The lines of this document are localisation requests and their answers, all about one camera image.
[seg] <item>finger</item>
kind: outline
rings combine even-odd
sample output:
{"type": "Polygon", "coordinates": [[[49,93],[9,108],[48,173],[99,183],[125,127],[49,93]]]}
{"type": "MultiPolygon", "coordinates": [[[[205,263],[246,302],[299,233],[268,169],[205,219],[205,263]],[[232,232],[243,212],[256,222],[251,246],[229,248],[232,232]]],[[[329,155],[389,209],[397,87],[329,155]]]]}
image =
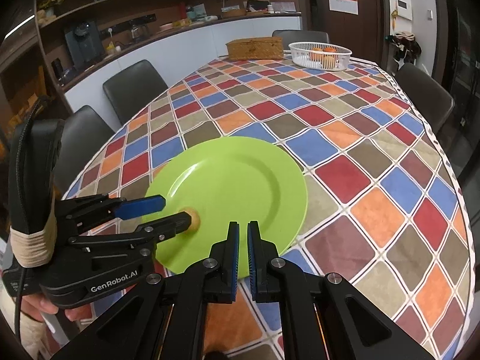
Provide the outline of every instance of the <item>finger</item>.
{"type": "Polygon", "coordinates": [[[43,317],[42,317],[42,314],[40,314],[40,311],[35,307],[33,307],[30,303],[22,302],[21,310],[25,315],[28,315],[34,320],[43,322],[43,317]]]}
{"type": "Polygon", "coordinates": [[[57,306],[49,302],[45,296],[40,294],[25,295],[23,300],[30,303],[36,309],[46,312],[47,314],[56,314],[59,310],[57,306]]]}
{"type": "Polygon", "coordinates": [[[65,316],[70,321],[78,321],[79,319],[92,318],[92,309],[89,304],[77,307],[76,309],[65,310],[65,316]]]}

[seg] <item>dining table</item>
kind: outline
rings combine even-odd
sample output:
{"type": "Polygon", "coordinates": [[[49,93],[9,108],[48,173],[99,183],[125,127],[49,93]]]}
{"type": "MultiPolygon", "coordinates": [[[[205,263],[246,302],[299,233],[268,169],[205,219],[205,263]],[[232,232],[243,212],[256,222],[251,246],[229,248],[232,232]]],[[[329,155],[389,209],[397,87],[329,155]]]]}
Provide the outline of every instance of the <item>dining table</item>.
{"type": "MultiPolygon", "coordinates": [[[[65,198],[144,197],[172,158],[224,136],[276,145],[303,174],[308,209],[285,259],[308,273],[340,273],[434,358],[454,357],[466,340],[475,282],[465,202],[430,125],[373,62],[351,58],[346,70],[326,72],[288,54],[215,59],[132,117],[65,198]]],[[[141,220],[114,220],[89,234],[131,232],[141,220]]],[[[160,263],[156,270],[173,275],[160,263]]],[[[82,325],[124,292],[93,303],[82,325]]],[[[233,304],[209,304],[204,350],[282,359],[278,304],[253,302],[249,279],[239,280],[233,304]]]]}

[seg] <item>screw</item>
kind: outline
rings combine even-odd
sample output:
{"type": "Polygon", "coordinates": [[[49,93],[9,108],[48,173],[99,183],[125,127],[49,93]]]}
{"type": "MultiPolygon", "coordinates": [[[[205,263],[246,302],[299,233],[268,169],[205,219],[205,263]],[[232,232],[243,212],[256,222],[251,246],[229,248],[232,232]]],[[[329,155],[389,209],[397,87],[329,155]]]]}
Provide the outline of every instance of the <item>screw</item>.
{"type": "Polygon", "coordinates": [[[203,260],[203,266],[205,268],[213,268],[213,267],[216,267],[217,264],[218,264],[218,261],[211,257],[203,260]]]}
{"type": "Polygon", "coordinates": [[[162,276],[157,273],[152,273],[147,275],[148,284],[158,284],[162,280],[162,276]]]}
{"type": "Polygon", "coordinates": [[[270,261],[270,264],[272,264],[275,268],[283,268],[285,266],[285,260],[280,258],[280,257],[275,257],[270,261]]]}
{"type": "Polygon", "coordinates": [[[342,276],[337,273],[328,274],[327,280],[332,284],[339,284],[342,282],[342,276]]]}

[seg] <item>chair backrest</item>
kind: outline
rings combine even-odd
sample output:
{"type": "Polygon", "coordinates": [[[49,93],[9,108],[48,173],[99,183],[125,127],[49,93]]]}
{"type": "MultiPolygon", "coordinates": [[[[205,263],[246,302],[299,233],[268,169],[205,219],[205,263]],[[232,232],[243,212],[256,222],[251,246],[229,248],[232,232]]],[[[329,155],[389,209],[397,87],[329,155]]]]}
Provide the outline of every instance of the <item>chair backrest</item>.
{"type": "Polygon", "coordinates": [[[272,36],[280,36],[282,38],[284,50],[290,50],[289,44],[295,42],[330,43],[328,34],[321,31],[275,30],[272,36]]]}
{"type": "Polygon", "coordinates": [[[53,173],[55,186],[62,194],[113,134],[90,105],[84,105],[65,121],[53,173]]]}
{"type": "Polygon", "coordinates": [[[395,80],[411,102],[430,124],[434,133],[438,133],[455,102],[452,96],[432,77],[411,63],[404,64],[395,80]]]}
{"type": "Polygon", "coordinates": [[[103,90],[122,125],[167,88],[163,78],[146,59],[103,83],[103,90]]]}

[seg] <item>beige sleeve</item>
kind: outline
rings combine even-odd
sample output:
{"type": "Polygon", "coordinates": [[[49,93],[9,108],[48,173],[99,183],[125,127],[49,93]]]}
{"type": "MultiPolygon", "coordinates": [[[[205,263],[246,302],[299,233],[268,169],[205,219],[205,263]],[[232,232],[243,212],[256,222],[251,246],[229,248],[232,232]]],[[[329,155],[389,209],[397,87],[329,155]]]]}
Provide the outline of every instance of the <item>beige sleeve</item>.
{"type": "MultiPolygon", "coordinates": [[[[0,286],[0,311],[7,320],[10,328],[14,329],[15,302],[8,295],[3,286],[0,286]]],[[[20,315],[20,336],[22,345],[34,359],[38,357],[40,340],[45,334],[45,323],[38,322],[21,313],[20,315]]]]}

